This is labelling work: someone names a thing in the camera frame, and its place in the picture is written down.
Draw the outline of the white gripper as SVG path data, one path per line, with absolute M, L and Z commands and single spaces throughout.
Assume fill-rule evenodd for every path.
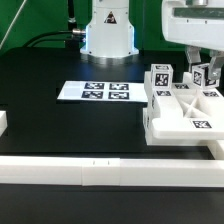
M 201 62 L 199 47 L 211 49 L 208 78 L 218 80 L 224 65 L 224 0 L 163 0 L 161 16 L 166 41 L 191 45 L 185 47 L 188 71 Z

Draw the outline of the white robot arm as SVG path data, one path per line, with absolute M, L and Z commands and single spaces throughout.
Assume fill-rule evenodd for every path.
M 185 45 L 190 63 L 199 62 L 199 51 L 208 49 L 208 77 L 219 79 L 224 65 L 224 0 L 162 0 L 161 17 L 164 39 Z M 129 0 L 92 0 L 85 38 L 80 53 L 87 59 L 107 63 L 136 55 Z

